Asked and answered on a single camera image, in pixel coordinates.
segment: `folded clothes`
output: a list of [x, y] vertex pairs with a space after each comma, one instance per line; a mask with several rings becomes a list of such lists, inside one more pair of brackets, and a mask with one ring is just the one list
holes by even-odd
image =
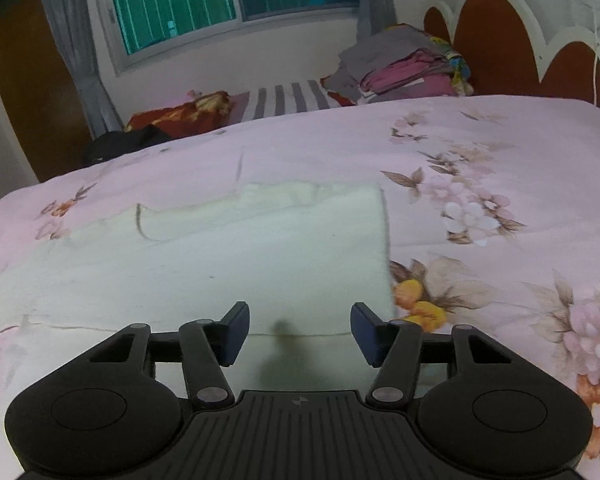
[[385, 30], [340, 54], [340, 65], [360, 83], [368, 74], [409, 57], [421, 48], [442, 56], [443, 47], [411, 25]]
[[454, 75], [451, 79], [451, 84], [456, 89], [458, 95], [473, 95], [474, 88], [468, 83], [468, 80], [471, 77], [471, 70], [464, 60], [464, 57], [462, 57], [462, 55], [457, 52], [447, 40], [443, 40], [442, 38], [437, 38], [435, 36], [431, 36], [430, 39], [442, 49], [443, 55], [448, 59], [451, 66], [454, 68]]
[[458, 91], [452, 85], [451, 78], [447, 74], [431, 74], [412, 82], [408, 85], [389, 90], [369, 99], [369, 103], [380, 103], [383, 101], [397, 101], [400, 99], [415, 99], [418, 97], [435, 97], [439, 95], [457, 96]]
[[[410, 83], [407, 83], [406, 85], [403, 85], [400, 88], [404, 88], [404, 87], [407, 87], [407, 86], [417, 86], [417, 85], [419, 85], [421, 83], [424, 83], [424, 79], [423, 78], [411, 81]], [[369, 104], [371, 102], [376, 102], [376, 98], [378, 97], [378, 94], [376, 94], [375, 92], [372, 92], [370, 90], [366, 90], [365, 91], [362, 88], [360, 89], [360, 93], [362, 94], [362, 97], [357, 102], [357, 104], [359, 104], [359, 105], [366, 105], [366, 104]]]
[[424, 75], [453, 73], [455, 69], [445, 57], [421, 48], [406, 59], [368, 74], [360, 83], [364, 91], [383, 94], [400, 88]]

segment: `headboard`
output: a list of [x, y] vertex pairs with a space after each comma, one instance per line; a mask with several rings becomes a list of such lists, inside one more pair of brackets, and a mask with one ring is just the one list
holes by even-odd
[[[450, 41], [472, 70], [475, 93], [594, 100], [593, 32], [568, 27], [547, 43], [524, 0], [461, 0], [453, 13], [435, 1], [425, 30]], [[600, 38], [596, 90], [600, 108]]]

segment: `white cable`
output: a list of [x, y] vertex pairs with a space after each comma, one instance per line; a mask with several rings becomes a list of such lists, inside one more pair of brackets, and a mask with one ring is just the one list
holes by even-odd
[[598, 74], [598, 14], [593, 9], [593, 105], [598, 106], [598, 85], [596, 75]]

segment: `black gripper base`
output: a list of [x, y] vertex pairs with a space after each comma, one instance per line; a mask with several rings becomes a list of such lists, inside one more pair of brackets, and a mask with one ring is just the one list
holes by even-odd
[[[116, 480], [475, 480], [440, 460], [407, 418], [356, 392], [245, 392], [195, 415], [173, 447]], [[576, 480], [573, 471], [551, 476]], [[29, 472], [22, 480], [46, 480]]]

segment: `bed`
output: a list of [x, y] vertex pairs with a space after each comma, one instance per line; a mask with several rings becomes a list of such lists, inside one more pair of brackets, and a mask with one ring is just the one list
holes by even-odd
[[[434, 96], [467, 96], [470, 68], [448, 40], [400, 23], [346, 48], [336, 71], [318, 79], [250, 89], [229, 95], [191, 90], [176, 107], [136, 112], [126, 131], [152, 124], [173, 139], [232, 124], [375, 102]], [[141, 144], [138, 149], [147, 147]], [[97, 157], [96, 160], [110, 160]]]
[[[0, 275], [138, 203], [198, 205], [252, 183], [376, 184], [395, 317], [428, 332], [477, 326], [575, 390], [594, 417], [578, 471], [599, 480], [600, 63], [596, 108], [592, 34], [568, 30], [547, 45], [523, 0], [466, 0], [458, 15], [437, 2], [426, 28], [466, 56], [478, 96], [250, 121], [18, 190], [0, 201]], [[485, 34], [489, 56], [480, 54]], [[499, 41], [513, 40], [516, 48], [500, 51]], [[30, 314], [0, 327], [0, 480], [22, 471], [1, 422], [10, 400], [121, 328]], [[321, 386], [365, 389], [373, 370], [362, 358], [359, 368], [341, 359], [327, 353], [314, 362], [315, 375], [327, 377]], [[226, 374], [236, 391], [262, 386], [239, 369]], [[424, 389], [438, 380], [434, 368], [422, 371]]]

